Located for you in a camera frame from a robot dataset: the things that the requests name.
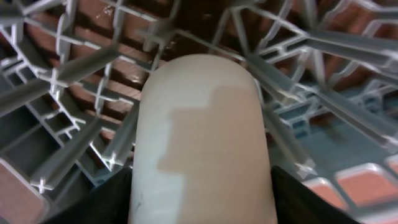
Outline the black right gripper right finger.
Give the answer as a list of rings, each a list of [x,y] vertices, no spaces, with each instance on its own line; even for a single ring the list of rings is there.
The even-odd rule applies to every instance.
[[[278,224],[359,224],[280,167],[271,179]]]

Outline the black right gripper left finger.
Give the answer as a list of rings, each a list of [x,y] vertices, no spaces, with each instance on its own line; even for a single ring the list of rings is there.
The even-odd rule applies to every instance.
[[[44,224],[127,224],[132,170],[123,168],[85,198]]]

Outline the pale green cup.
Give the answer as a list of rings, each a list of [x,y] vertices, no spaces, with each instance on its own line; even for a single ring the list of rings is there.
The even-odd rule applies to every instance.
[[[276,223],[258,90],[231,60],[195,54],[142,91],[132,168],[133,223]]]

